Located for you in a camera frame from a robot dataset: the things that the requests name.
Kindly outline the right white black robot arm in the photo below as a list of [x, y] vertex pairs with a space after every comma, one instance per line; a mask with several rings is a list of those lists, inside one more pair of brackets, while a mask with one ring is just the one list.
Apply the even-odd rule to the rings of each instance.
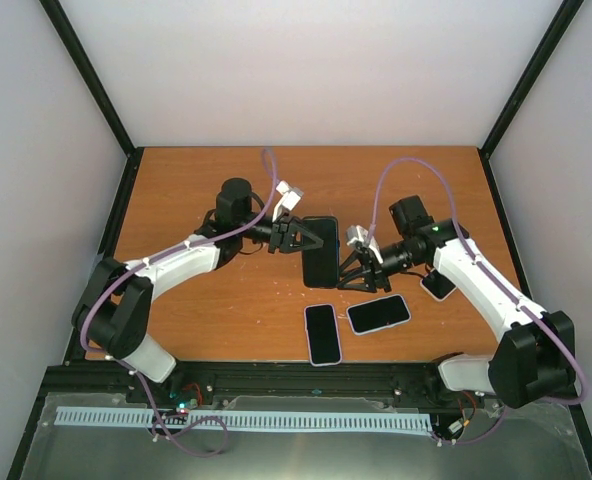
[[523, 295], [458, 222], [434, 220], [419, 197], [403, 198], [389, 212], [401, 241], [380, 247], [368, 229], [350, 226], [346, 243], [352, 252], [340, 266], [338, 288], [388, 292], [391, 276], [427, 266], [463, 294], [498, 342], [491, 356], [453, 354], [442, 359], [437, 375], [443, 389], [492, 394], [511, 408], [545, 398], [567, 401], [580, 377], [573, 364], [572, 320]]

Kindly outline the black phone case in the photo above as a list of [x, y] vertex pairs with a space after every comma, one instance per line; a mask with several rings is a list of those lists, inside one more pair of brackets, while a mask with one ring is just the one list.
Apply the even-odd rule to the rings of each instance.
[[335, 288], [339, 282], [340, 248], [337, 219], [333, 216], [310, 216], [305, 217], [303, 222], [323, 241], [320, 248], [302, 253], [304, 285], [308, 288]]

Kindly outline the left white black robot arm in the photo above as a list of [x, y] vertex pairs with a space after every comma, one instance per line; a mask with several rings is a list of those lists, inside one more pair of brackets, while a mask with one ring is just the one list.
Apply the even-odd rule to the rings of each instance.
[[301, 190], [280, 182], [275, 207], [261, 204], [249, 181], [226, 180], [202, 225], [187, 239], [150, 257], [119, 262], [101, 260], [72, 316], [83, 345], [101, 351], [149, 379], [148, 388], [162, 402], [177, 400], [184, 378], [174, 371], [176, 358], [148, 334], [152, 303], [167, 291], [224, 267], [246, 239], [285, 254], [318, 249], [322, 237], [292, 215]]

